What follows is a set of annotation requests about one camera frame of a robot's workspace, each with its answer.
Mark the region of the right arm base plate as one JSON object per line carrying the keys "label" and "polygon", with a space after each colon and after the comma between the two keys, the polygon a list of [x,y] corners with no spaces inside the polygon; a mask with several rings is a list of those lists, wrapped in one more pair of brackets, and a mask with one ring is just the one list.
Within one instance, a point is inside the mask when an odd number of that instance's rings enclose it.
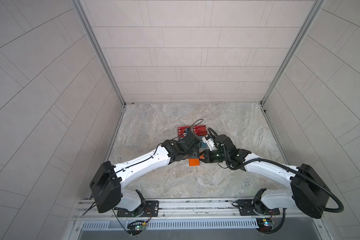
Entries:
{"label": "right arm base plate", "polygon": [[280,215],[279,209],[268,209],[261,201],[236,200],[232,205],[239,209],[241,216],[271,216]]}

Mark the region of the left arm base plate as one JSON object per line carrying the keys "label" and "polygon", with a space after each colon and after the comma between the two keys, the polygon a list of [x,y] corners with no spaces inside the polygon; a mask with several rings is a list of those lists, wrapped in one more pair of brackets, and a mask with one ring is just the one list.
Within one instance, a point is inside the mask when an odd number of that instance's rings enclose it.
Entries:
{"label": "left arm base plate", "polygon": [[136,210],[130,212],[126,209],[116,209],[119,218],[148,218],[158,216],[159,201],[145,201]]}

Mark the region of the orange card holder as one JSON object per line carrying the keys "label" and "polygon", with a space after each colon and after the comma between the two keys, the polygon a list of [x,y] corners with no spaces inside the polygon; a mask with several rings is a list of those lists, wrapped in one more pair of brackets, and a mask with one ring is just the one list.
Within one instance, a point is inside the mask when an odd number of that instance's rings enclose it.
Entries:
{"label": "orange card holder", "polygon": [[192,154],[189,158],[189,166],[190,167],[196,167],[201,164],[201,162],[204,160],[204,154],[202,153],[195,153]]}

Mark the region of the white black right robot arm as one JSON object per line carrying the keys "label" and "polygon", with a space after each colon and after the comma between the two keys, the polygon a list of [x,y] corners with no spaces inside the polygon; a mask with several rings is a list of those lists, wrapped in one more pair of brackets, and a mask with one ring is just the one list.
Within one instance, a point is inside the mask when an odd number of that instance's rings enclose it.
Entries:
{"label": "white black right robot arm", "polygon": [[225,162],[230,170],[256,173],[285,186],[281,190],[260,189],[249,205],[256,214],[265,215],[270,210],[283,208],[299,209],[314,219],[322,217],[329,195],[326,185],[310,166],[289,166],[263,159],[251,151],[236,148],[226,135],[217,139],[203,137],[202,141],[208,147],[202,152],[204,163]]}

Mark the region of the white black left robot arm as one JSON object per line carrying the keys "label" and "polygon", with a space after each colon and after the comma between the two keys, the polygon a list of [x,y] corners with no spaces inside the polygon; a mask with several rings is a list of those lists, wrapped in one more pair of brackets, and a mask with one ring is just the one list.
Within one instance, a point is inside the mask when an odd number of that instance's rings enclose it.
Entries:
{"label": "white black left robot arm", "polygon": [[155,169],[190,159],[199,152],[201,144],[201,138],[190,132],[181,140],[166,140],[133,160],[115,165],[110,161],[102,163],[89,184],[97,211],[102,214],[117,208],[139,216],[144,212],[145,198],[140,191],[126,186]]}

